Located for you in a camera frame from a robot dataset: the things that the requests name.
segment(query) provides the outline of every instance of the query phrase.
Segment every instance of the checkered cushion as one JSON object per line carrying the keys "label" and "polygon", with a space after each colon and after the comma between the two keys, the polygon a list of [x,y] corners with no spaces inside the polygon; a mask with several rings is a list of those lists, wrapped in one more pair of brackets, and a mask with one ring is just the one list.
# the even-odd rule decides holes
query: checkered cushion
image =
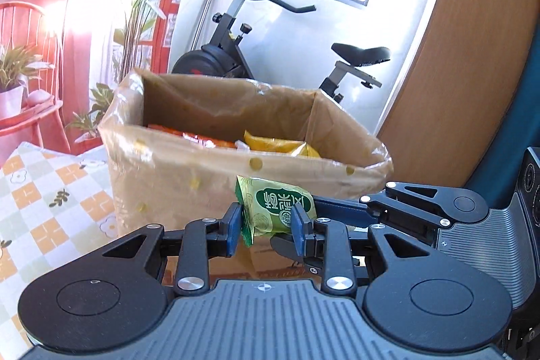
{"label": "checkered cushion", "polygon": [[105,161],[27,143],[12,153],[0,170],[0,360],[30,346],[17,317],[23,289],[116,236]]}

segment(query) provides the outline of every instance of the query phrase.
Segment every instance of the white pot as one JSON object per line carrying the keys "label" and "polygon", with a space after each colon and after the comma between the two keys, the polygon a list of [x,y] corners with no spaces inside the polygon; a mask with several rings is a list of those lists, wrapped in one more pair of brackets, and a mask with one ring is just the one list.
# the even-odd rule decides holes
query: white pot
{"label": "white pot", "polygon": [[15,87],[7,92],[0,93],[0,120],[16,116],[21,113],[24,86]]}

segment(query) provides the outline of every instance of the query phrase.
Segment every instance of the white wall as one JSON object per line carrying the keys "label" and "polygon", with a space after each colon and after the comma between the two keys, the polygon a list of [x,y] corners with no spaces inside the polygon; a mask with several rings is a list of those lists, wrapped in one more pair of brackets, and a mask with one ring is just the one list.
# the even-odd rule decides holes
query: white wall
{"label": "white wall", "polygon": [[[354,8],[334,0],[286,0],[295,6],[314,3],[317,11],[294,14],[268,1],[246,1],[233,32],[242,22],[253,31],[240,44],[257,80],[298,88],[317,88],[330,74],[337,55],[332,43],[362,48],[387,46],[392,60],[365,71],[383,83],[381,89],[366,89],[360,80],[347,75],[337,90],[344,94],[341,105],[373,132],[411,43],[428,0],[369,0]],[[182,0],[174,29],[169,68],[191,46],[204,0]],[[214,0],[199,44],[207,43],[215,29],[214,13],[224,13],[231,0]]]}

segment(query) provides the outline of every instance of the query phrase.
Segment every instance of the bike seat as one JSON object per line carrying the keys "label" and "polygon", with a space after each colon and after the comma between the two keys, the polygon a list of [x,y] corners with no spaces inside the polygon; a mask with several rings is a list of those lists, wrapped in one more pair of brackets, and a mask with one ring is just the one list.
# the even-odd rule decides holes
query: bike seat
{"label": "bike seat", "polygon": [[390,49],[384,46],[362,49],[353,45],[333,44],[332,50],[351,66],[370,66],[390,60]]}

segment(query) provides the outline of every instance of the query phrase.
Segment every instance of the exercise bike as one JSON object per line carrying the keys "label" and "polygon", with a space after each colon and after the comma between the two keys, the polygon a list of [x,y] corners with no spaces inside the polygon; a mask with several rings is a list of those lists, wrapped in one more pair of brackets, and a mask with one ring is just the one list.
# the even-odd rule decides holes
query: exercise bike
{"label": "exercise bike", "polygon": [[[172,73],[254,79],[253,73],[239,47],[244,36],[252,31],[252,27],[248,24],[241,24],[241,34],[238,36],[234,36],[231,32],[231,27],[236,21],[237,15],[246,0],[233,0],[225,14],[214,14],[212,21],[218,24],[218,26],[215,29],[210,42],[206,45],[202,45],[201,49],[195,49],[211,1],[212,0],[206,0],[205,2],[200,20],[196,27],[191,51],[182,55],[176,61]],[[268,1],[295,14],[309,13],[317,10],[315,5],[297,8],[283,0]],[[367,88],[371,89],[373,86],[382,86],[382,83],[377,81],[376,78],[361,71],[358,67],[389,61],[390,50],[388,48],[379,47],[361,49],[352,45],[335,43],[332,45],[331,49],[342,57],[346,63],[337,61],[334,70],[330,76],[325,78],[319,88],[324,90],[337,103],[341,102],[343,95],[336,94],[335,92],[340,81],[347,73],[351,73],[360,78],[362,84]]]}

